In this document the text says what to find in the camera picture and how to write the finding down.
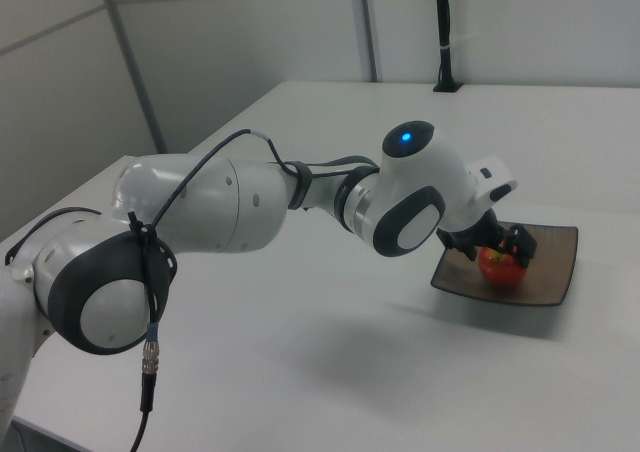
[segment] robotic arm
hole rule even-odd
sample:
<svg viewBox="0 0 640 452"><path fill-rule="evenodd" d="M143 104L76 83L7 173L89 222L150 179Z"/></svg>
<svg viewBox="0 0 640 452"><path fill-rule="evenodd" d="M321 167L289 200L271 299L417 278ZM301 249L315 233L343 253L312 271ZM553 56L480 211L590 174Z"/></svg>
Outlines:
<svg viewBox="0 0 640 452"><path fill-rule="evenodd" d="M31 357L54 331L90 353L135 346L162 316L174 254L261 249L287 210L322 208L387 257L412 252L436 228L446 247L471 260L484 245L524 266L533 257L535 240L523 228L505 231L491 210L517 185L504 164L489 157L465 165L427 122L389 132L380 167L365 157L285 164L266 136L234 135L242 134L266 140L276 162L211 158L235 137L206 165L192 155L142 157L123 171L108 210L57 211L7 254L0 269L0 439Z"/></svg>

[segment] table surface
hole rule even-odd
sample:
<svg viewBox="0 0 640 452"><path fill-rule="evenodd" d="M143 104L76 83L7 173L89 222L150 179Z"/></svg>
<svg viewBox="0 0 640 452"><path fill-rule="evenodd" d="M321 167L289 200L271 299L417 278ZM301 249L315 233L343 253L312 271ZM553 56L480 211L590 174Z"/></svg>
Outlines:
<svg viewBox="0 0 640 452"><path fill-rule="evenodd" d="M579 228L564 304L441 292L429 285L437 239L385 259L326 213L291 212L261 251L178 257L141 450L637 450L639 91L288 82L193 153L252 127L285 159L378 160L386 132L413 119L467 161L503 158L520 186L496 206L501 220ZM251 137L226 154L269 160ZM105 207L129 160L58 206ZM54 335L16 416L90 450L129 450L140 359Z"/></svg>

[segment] square plate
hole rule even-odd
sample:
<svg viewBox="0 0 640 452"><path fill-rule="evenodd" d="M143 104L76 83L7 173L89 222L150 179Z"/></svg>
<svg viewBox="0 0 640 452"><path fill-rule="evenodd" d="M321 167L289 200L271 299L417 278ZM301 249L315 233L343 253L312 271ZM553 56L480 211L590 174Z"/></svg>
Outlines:
<svg viewBox="0 0 640 452"><path fill-rule="evenodd" d="M500 222L505 228L513 223ZM538 242L524 279L514 289L504 289L484 278L477 259L470 261L455 249L445 250L431 285L463 297L509 305L556 306L562 304L576 263L577 227L522 224Z"/></svg>

